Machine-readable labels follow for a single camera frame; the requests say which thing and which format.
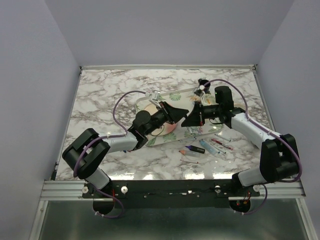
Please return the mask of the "light blue highlighter pen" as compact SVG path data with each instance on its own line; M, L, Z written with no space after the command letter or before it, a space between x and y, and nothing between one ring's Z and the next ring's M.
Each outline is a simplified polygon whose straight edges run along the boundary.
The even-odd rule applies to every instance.
M216 148L214 148L211 144L209 144L207 141L205 141L204 139L201 139L199 141L200 145L210 154L215 155L215 154L219 154L220 151L217 150Z

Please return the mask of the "purple capped marker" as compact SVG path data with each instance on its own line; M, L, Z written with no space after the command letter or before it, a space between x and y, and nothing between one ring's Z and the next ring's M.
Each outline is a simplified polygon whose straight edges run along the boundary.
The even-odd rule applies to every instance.
M200 147L197 147L197 146L194 146L194 145L186 146L186 148L189 149L192 152L196 152L196 153L200 153L200 154L204 154L205 151L206 151L204 148L200 148Z

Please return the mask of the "white marker red cap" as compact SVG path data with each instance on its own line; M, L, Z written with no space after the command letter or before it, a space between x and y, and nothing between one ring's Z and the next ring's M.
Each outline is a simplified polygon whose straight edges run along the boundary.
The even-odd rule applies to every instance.
M187 163L187 164L199 164L199 162L198 161L189 161L189 160L182 160L182 159L180 159L180 161L181 162L183 162L183 163Z

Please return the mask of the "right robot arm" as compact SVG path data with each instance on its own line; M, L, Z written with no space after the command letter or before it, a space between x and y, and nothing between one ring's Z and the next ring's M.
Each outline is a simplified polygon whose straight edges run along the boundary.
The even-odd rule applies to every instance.
M216 87L214 96L215 105L204 106L199 101L195 102L193 110L181 125L197 127L202 126L206 120L218 118L222 124L243 134L260 149L257 167L232 175L230 191L234 195L243 195L252 185L274 183L300 174L298 149L292 135L272 132L249 119L244 109L234 106L232 91L228 86Z

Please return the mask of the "white marker black eraser cap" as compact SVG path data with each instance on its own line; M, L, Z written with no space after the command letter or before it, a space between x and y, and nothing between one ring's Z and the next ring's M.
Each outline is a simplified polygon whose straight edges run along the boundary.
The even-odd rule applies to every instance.
M217 146L216 144L213 145L214 148L216 148L220 153L226 154L226 150L224 148L221 148Z

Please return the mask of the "white marker black tip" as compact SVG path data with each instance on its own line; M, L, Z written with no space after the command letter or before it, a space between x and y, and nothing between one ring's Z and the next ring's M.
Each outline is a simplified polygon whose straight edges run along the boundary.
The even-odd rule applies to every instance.
M220 139L223 139L223 140L227 141L227 142L231 142L231 139L226 138L226 137L224 137L224 136L222 136L222 135L220 135L220 134L214 134L214 135L215 135L216 137L220 138Z

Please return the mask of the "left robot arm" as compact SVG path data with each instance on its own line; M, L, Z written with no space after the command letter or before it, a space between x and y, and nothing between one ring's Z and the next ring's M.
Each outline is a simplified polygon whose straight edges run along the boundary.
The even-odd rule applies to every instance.
M146 110L139 111L125 134L99 136L93 128L86 129L64 150L62 158L75 177L92 184L93 191L99 197L107 197L111 191L111 179L99 168L105 156L114 152L139 150L148 142L147 135L164 123L178 123L188 113L187 109L161 101L154 114Z

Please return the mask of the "pink red pen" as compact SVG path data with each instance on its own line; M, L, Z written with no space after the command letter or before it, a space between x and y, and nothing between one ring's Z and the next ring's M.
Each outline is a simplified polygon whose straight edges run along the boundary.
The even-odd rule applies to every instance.
M221 141L219 141L219 140L217 140L217 139L215 139L215 138L212 138L211 141L213 141L213 142L215 142L215 143L223 146L223 147L226 148L226 149L233 150L233 148L232 148L231 146L228 146L228 145L226 145L225 143L223 143L223 142L221 142Z

